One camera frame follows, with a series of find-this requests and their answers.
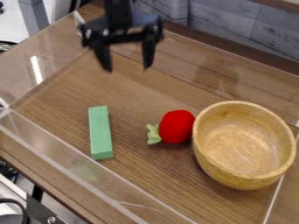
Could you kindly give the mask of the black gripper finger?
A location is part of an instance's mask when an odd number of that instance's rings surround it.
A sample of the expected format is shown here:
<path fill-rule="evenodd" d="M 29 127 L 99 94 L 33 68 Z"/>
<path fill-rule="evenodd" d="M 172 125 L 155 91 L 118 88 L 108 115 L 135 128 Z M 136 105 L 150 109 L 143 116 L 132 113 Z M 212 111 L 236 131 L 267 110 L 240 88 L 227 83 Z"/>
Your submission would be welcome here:
<path fill-rule="evenodd" d="M 155 48 L 156 48 L 155 34 L 147 32 L 143 36 L 143 42 L 142 42 L 144 69 L 147 69 L 154 64 Z"/>
<path fill-rule="evenodd" d="M 110 54 L 110 46 L 100 40 L 94 40 L 91 42 L 91 48 L 96 54 L 98 61 L 103 69 L 112 72 L 112 59 Z"/>

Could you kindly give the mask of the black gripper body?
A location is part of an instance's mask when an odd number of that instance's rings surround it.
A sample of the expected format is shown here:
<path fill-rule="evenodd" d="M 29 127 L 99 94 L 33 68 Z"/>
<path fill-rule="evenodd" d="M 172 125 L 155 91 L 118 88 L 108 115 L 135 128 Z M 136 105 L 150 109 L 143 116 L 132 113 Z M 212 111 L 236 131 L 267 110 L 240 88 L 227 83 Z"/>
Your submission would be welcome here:
<path fill-rule="evenodd" d="M 104 15 L 78 26 L 84 47 L 164 38 L 164 21 L 154 13 L 132 9 L 131 0 L 103 0 Z"/>

